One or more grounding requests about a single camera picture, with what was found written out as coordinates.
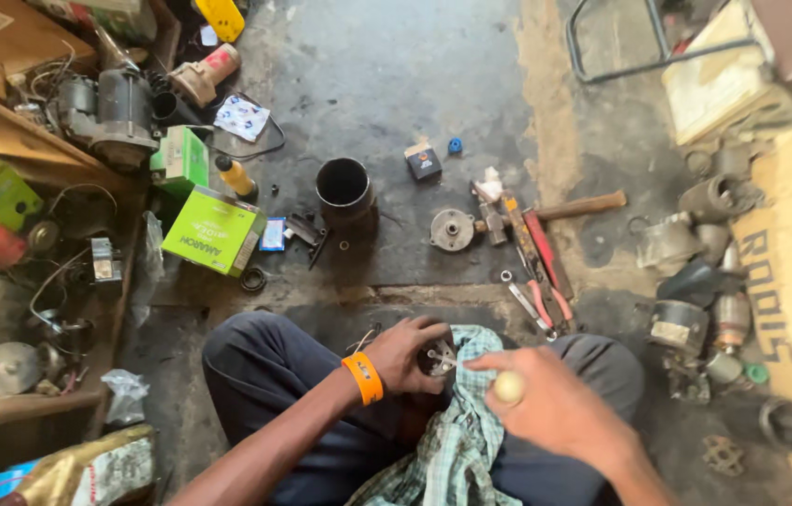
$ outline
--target wrench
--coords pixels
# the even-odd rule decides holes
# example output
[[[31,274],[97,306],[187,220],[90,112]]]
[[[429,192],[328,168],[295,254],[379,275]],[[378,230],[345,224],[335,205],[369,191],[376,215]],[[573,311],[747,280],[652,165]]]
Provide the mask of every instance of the wrench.
[[[536,320],[536,324],[539,325],[540,328],[546,333],[546,340],[551,342],[558,338],[558,334],[555,332],[554,329],[549,327],[546,324],[546,320],[544,320],[537,312],[536,308],[530,304],[530,301],[527,300],[527,297],[521,293],[521,290],[518,289],[517,284],[512,282],[514,276],[511,274],[511,271],[505,270],[502,271],[500,275],[503,283],[508,284],[508,290],[511,290],[511,293],[514,295],[514,298],[517,299],[517,302],[521,303],[524,306],[524,309],[527,311],[527,314]]]

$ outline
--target person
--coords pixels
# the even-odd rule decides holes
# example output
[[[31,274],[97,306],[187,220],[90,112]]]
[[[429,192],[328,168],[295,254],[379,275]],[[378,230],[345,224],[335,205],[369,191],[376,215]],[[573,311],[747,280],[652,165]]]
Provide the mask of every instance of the person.
[[[423,374],[416,356],[427,341],[450,338],[448,324],[426,316],[380,333],[363,352],[384,394],[363,406],[351,369],[288,319],[228,319],[210,332],[202,365],[232,449],[170,504],[345,504],[411,453],[443,407],[445,380]],[[491,388],[485,398],[506,431],[490,471],[495,488],[524,504],[584,506],[607,480],[627,506],[675,504],[628,425],[643,373],[616,341],[578,334],[463,366],[525,380],[515,404]]]

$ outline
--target checkered cloth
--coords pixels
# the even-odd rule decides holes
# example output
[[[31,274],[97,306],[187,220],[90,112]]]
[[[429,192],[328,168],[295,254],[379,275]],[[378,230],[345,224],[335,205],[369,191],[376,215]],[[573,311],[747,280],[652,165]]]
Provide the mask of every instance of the checkered cloth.
[[[453,325],[458,362],[502,350],[495,332],[479,325]],[[423,504],[520,506],[493,488],[489,468],[502,445],[504,429],[483,404],[494,371],[458,367],[449,408],[436,413],[414,454],[380,471],[358,489],[347,506]]]

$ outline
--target orange wristband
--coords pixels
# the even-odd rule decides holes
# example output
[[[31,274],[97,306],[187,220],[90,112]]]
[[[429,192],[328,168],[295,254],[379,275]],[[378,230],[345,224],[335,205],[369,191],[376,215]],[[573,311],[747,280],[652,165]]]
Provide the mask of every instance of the orange wristband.
[[[343,365],[349,369],[358,389],[362,392],[362,402],[365,406],[383,398],[383,383],[377,375],[377,369],[368,360],[368,357],[359,351],[343,359]]]

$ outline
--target metal frame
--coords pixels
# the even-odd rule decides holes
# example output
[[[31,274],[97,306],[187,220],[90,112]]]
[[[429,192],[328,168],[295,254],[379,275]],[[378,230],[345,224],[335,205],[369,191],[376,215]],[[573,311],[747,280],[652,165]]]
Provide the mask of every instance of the metal frame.
[[[659,50],[661,52],[660,60],[643,65],[621,68],[619,70],[612,70],[603,74],[587,75],[583,69],[583,55],[580,51],[580,43],[577,41],[577,17],[580,15],[580,12],[583,10],[583,7],[587,2],[589,2],[589,0],[580,0],[580,3],[577,4],[577,7],[574,9],[574,12],[570,14],[570,18],[568,18],[568,24],[565,30],[568,37],[568,52],[570,52],[571,67],[574,69],[574,74],[577,75],[577,79],[587,85],[603,83],[604,81],[610,81],[619,77],[626,77],[627,75],[634,75],[641,72],[648,72],[649,70],[664,68],[673,63],[692,60],[694,58],[705,56],[711,53],[725,52],[727,50],[733,50],[736,48],[757,45],[757,41],[755,41],[755,39],[748,37],[746,39],[730,40],[729,42],[724,42],[722,44],[717,44],[700,50],[684,52],[678,55],[672,54],[671,48],[667,45],[665,29],[661,24],[661,14],[659,12],[659,7],[655,4],[655,0],[645,0],[646,7],[649,9],[649,21],[652,23],[652,31],[655,32],[655,40],[658,43]]]

